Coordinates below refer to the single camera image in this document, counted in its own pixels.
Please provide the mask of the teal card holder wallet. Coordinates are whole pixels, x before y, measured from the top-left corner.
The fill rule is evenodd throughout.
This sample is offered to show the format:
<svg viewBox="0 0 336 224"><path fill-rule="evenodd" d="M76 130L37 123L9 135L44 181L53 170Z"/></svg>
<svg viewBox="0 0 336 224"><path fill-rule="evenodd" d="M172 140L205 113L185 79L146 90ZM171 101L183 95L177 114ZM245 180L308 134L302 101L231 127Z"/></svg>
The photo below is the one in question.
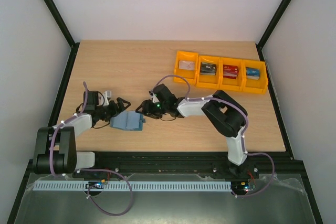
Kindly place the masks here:
<svg viewBox="0 0 336 224"><path fill-rule="evenodd" d="M110 127L124 131L142 131L145 119L142 114L135 111L123 111L111 118Z"/></svg>

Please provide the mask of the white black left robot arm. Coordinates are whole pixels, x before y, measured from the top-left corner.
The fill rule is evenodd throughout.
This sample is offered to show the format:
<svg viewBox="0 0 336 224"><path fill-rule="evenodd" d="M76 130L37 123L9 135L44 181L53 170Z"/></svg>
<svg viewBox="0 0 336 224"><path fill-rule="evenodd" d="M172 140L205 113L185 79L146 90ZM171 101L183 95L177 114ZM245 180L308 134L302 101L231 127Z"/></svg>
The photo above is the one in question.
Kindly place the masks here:
<svg viewBox="0 0 336 224"><path fill-rule="evenodd" d="M83 103L70 118L37 131L33 171L54 176L74 172L77 165L76 137L94 128L99 121L110 123L130 105L121 97L113 101L99 91L85 91Z"/></svg>

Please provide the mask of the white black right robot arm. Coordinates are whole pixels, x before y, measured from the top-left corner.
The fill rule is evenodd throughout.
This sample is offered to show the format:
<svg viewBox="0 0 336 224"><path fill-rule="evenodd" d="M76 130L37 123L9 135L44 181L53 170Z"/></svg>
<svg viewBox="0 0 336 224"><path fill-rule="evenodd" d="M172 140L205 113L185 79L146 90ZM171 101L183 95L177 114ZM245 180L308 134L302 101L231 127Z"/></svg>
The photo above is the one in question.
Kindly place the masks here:
<svg viewBox="0 0 336 224"><path fill-rule="evenodd" d="M247 172L248 152L244 133L248 128L248 113L223 90L202 98L176 97L167 86L160 84L150 91L151 98L144 100L136 112L161 119L169 114L173 118L206 116L217 131L225 136L228 148L228 171L236 178Z"/></svg>

